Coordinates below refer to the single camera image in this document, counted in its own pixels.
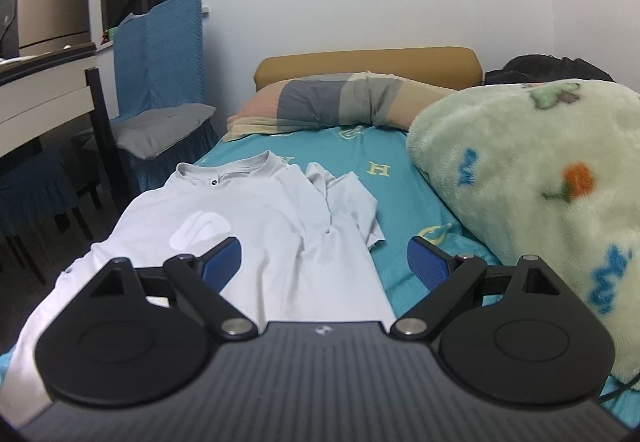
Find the white desk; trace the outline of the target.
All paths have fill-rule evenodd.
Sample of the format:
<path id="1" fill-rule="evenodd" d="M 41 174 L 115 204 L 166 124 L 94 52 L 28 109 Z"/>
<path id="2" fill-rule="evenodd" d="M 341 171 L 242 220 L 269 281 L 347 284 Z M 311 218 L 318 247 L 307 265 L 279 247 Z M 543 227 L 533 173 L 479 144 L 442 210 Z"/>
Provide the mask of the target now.
<path id="1" fill-rule="evenodd" d="M 108 118 L 96 47 L 14 58 L 1 63 L 1 157 L 87 116 L 118 209 L 131 199 Z"/>

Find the black clothing pile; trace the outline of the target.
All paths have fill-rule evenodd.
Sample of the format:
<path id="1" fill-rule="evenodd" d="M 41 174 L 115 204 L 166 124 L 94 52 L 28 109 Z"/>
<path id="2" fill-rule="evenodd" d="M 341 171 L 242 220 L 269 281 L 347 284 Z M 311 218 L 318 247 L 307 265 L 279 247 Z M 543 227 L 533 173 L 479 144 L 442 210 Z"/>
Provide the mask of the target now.
<path id="1" fill-rule="evenodd" d="M 484 84 L 538 84 L 562 79 L 614 81 L 607 72 L 582 58 L 525 54 L 512 58 L 503 68 L 486 72 Z"/>

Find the striped pillow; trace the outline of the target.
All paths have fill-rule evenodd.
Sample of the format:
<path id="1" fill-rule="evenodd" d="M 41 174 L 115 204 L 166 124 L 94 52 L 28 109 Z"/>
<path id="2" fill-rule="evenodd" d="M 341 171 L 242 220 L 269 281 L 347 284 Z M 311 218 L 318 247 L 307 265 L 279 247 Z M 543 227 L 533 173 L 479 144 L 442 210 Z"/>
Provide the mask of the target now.
<path id="1" fill-rule="evenodd" d="M 258 90 L 229 118 L 224 142 L 251 134 L 373 126 L 407 131 L 424 108 L 454 90 L 373 72 L 281 80 Z"/>

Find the blue covered chair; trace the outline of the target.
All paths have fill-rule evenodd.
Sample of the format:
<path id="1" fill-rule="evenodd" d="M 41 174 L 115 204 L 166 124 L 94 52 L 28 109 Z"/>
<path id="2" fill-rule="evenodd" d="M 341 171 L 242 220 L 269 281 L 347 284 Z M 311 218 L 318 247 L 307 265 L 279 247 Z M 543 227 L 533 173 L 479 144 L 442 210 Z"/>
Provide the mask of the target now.
<path id="1" fill-rule="evenodd" d="M 146 110 L 206 104 L 202 0 L 168 0 L 128 16 L 116 28 L 113 49 L 119 115 L 111 125 Z M 152 159 L 117 147 L 131 194 L 160 188 L 180 162 L 208 153 L 218 141 L 212 119 Z"/>

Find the white t-shirt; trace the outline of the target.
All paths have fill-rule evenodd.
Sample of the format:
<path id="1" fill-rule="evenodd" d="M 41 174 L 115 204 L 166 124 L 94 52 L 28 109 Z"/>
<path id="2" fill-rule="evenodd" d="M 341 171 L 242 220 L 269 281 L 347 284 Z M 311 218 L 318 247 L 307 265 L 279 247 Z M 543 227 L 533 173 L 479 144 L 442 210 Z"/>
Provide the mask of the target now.
<path id="1" fill-rule="evenodd" d="M 241 245 L 239 271 L 222 294 L 257 326 L 274 321 L 393 324 L 370 250 L 384 235 L 378 203 L 355 173 L 288 164 L 263 152 L 218 167 L 178 165 L 161 188 L 138 196 L 112 234 L 56 280 L 23 326 L 1 387 L 1 413 L 23 425 L 50 400 L 36 370 L 36 342 L 108 260 L 158 266 L 175 254 Z"/>

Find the green fleece blanket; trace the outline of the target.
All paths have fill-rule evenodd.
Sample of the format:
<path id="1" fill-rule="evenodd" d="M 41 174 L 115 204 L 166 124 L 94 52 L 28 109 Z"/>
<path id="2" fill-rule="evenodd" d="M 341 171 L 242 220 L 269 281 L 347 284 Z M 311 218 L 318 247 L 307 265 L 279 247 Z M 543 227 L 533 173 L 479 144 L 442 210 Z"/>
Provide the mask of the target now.
<path id="1" fill-rule="evenodd" d="M 503 263 L 543 258 L 611 334 L 614 376 L 639 373 L 639 97 L 559 80 L 462 90 L 428 106 L 408 153 Z"/>

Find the tan padded headboard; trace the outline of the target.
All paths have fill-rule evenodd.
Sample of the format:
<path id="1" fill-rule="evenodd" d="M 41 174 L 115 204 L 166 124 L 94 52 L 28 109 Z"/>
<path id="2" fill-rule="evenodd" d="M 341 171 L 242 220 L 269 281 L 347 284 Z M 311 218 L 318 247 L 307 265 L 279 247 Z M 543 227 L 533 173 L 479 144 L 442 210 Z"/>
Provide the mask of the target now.
<path id="1" fill-rule="evenodd" d="M 274 82 L 341 72 L 390 74 L 454 90 L 479 86 L 484 72 L 463 46 L 317 52 L 265 58 L 254 73 L 256 90 Z"/>

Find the grey seat cushion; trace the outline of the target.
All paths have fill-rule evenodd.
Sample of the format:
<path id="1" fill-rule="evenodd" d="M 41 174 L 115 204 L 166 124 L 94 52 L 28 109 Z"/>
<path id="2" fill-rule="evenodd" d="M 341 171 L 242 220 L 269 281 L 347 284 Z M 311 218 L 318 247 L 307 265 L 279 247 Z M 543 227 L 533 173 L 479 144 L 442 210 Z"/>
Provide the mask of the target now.
<path id="1" fill-rule="evenodd" d="M 215 113 L 214 106 L 202 103 L 156 108 L 112 124 L 112 132 L 118 148 L 148 160 L 190 136 Z"/>

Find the teal printed bed sheet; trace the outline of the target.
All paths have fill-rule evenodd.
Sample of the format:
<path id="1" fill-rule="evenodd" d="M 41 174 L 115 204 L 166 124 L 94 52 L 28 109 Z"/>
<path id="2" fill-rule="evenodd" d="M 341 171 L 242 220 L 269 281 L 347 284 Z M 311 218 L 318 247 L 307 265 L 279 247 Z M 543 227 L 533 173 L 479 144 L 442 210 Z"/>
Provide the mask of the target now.
<path id="1" fill-rule="evenodd" d="M 379 296 L 402 313 L 425 296 L 404 255 L 413 234 L 489 256 L 420 176 L 398 131 L 355 127 L 253 136 L 216 146 L 198 165 L 215 171 L 265 150 L 296 172 L 316 164 L 332 176 L 355 180 L 356 204 L 378 205 L 383 237 L 366 266 L 372 285 L 360 289 L 352 272 L 339 270 L 322 280 L 325 288 Z M 434 381 L 414 376 L 413 363 L 399 362 L 393 344 L 376 352 L 385 375 L 368 373 L 362 357 L 340 337 L 303 347 L 302 358 L 291 364 L 281 361 L 280 349 L 262 351 L 256 368 L 226 363 L 194 399 L 179 396 L 155 410 L 96 417 L 71 409 L 50 418 L 52 402 L 34 359 L 46 327 L 116 254 L 137 264 L 157 262 L 175 252 L 169 239 L 180 225 L 228 221 L 224 196 L 230 193 L 230 186 L 194 190 L 173 173 L 159 188 L 137 196 L 111 235 L 60 274 L 14 348 L 2 356 L 1 416 L 11 427 L 43 441 L 595 441 L 603 438 L 605 420 L 617 428 L 638 422 L 639 397 L 629 391 L 605 410 L 556 414 L 542 427 L 509 424 L 477 402 L 440 396 Z"/>

